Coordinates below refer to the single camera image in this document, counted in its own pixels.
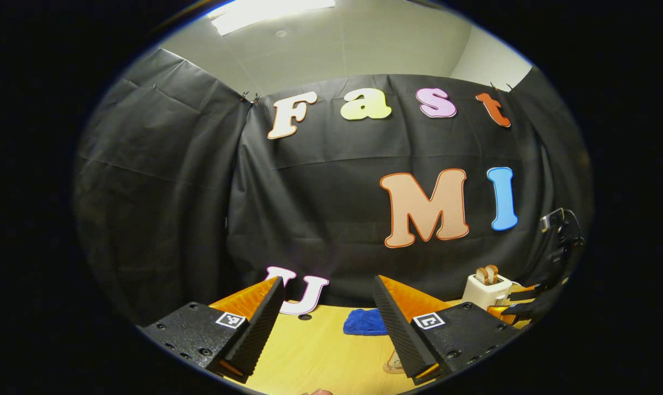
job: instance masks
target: clip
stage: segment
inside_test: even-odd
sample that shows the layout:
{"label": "clip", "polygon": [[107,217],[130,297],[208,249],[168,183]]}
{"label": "clip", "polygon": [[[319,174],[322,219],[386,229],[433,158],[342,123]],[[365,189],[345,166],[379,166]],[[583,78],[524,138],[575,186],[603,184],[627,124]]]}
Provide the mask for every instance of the clip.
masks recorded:
{"label": "clip", "polygon": [[555,227],[556,225],[562,225],[563,222],[565,222],[563,208],[548,213],[541,219],[542,233],[546,233],[549,229]]}

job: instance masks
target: blue towel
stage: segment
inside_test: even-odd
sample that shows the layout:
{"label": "blue towel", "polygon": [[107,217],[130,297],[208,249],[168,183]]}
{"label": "blue towel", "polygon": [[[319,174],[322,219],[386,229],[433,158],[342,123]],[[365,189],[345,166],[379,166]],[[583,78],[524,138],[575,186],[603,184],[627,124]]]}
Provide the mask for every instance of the blue towel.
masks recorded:
{"label": "blue towel", "polygon": [[358,308],[346,318],[344,333],[347,335],[378,336],[387,335],[387,330],[377,308],[373,310]]}

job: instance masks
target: table surface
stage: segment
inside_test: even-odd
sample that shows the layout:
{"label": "table surface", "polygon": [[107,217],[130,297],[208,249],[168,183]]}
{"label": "table surface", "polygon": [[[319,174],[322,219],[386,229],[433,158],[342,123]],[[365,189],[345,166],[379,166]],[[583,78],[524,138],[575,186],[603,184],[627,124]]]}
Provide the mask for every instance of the table surface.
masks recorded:
{"label": "table surface", "polygon": [[[522,289],[512,287],[512,291]],[[454,306],[460,302],[447,303]],[[389,335],[344,333],[344,322],[354,309],[319,305],[310,313],[311,320],[279,314],[256,370],[244,387],[268,395],[300,395],[317,388],[334,395],[394,395],[417,388],[404,373],[383,370],[395,349]]]}

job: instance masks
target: white letter u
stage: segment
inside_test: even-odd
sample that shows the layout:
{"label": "white letter u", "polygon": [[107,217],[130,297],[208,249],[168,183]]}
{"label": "white letter u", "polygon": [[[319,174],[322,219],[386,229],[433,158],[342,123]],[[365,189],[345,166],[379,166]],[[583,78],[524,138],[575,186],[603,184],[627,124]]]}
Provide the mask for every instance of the white letter u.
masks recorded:
{"label": "white letter u", "polygon": [[[297,277],[297,273],[286,268],[268,267],[266,270],[268,271],[266,280],[279,276],[283,279],[283,286],[287,285],[288,280]],[[319,296],[322,294],[322,288],[324,285],[329,284],[329,280],[314,275],[306,275],[303,280],[307,283],[307,288],[305,289],[305,294],[303,295],[302,300],[297,303],[283,302],[283,305],[280,308],[281,313],[300,315],[309,313],[317,307]]]}

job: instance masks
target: peach letter m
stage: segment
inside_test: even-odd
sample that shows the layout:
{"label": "peach letter m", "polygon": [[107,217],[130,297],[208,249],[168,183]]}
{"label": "peach letter m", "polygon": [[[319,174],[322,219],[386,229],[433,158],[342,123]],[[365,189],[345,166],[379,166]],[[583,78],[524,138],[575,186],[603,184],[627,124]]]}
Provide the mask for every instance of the peach letter m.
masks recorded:
{"label": "peach letter m", "polygon": [[465,223],[463,184],[465,172],[449,168],[439,173],[431,198],[410,173],[394,173],[382,177],[380,185],[390,194],[392,213],[391,235],[385,239],[389,248],[407,247],[414,243],[409,232],[409,221],[422,240],[429,241],[439,218],[441,227],[436,233],[439,240],[462,238],[469,232]]}

